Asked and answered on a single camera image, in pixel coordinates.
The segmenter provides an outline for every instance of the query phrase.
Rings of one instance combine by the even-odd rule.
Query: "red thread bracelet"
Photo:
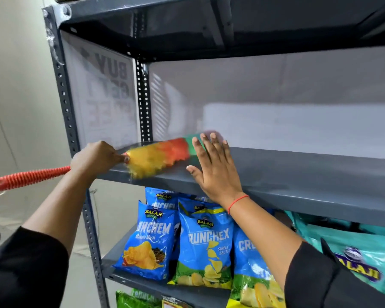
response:
[[[246,197],[249,197],[249,195],[243,195],[242,197],[239,197],[237,200],[235,200],[234,202],[232,202],[231,205],[228,207],[228,210],[227,210],[228,214],[230,213],[231,207],[232,207],[234,204],[236,204],[236,202],[238,202],[239,200],[241,200],[241,199],[243,199],[243,198],[246,198]]]

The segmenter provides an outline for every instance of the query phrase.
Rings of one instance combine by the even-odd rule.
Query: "light blue chip bag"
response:
[[[178,216],[178,196],[179,194],[169,190],[145,187],[145,198],[147,204],[159,209],[173,209],[177,211],[174,221],[174,249],[170,260],[178,260],[180,255],[180,218]]]
[[[170,284],[231,289],[234,222],[218,204],[179,198],[180,257]]]
[[[385,294],[385,236],[309,225],[287,212],[297,232],[322,252],[321,238],[356,277]]]
[[[247,235],[234,228],[234,282],[227,308],[285,308],[284,292]]]
[[[139,201],[137,229],[114,267],[149,279],[167,279],[176,214]]]

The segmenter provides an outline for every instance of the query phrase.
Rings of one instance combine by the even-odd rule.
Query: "forearm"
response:
[[[23,227],[58,239],[71,254],[86,189],[93,179],[67,173]]]
[[[250,198],[243,198],[230,210],[231,216],[255,245],[284,289],[289,265],[302,238],[279,222]]]

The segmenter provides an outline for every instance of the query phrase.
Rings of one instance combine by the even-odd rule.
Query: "yellow duster bristles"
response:
[[[165,153],[158,149],[160,143],[137,147],[127,151],[130,161],[127,164],[133,178],[154,176],[166,166]]]

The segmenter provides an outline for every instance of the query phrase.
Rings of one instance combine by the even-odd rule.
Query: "black shirt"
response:
[[[287,308],[385,308],[385,295],[321,243],[323,254],[307,243],[295,254],[285,281]],[[67,270],[67,250],[58,240],[19,228],[0,246],[0,307],[59,307]]]

